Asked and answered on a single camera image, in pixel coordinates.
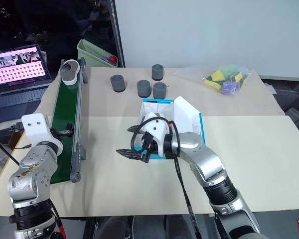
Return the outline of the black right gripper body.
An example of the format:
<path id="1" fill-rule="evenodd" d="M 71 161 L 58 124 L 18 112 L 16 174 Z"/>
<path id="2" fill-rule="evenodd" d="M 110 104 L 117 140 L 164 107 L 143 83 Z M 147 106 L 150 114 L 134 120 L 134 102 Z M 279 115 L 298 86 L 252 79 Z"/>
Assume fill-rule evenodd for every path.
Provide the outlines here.
<path id="1" fill-rule="evenodd" d="M 158 154 L 158 145 L 157 142 L 153 139 L 153 136 L 148 132 L 143 135 L 142 140 L 143 145 L 141 152 L 141 161 L 148 163 L 152 154 Z"/>

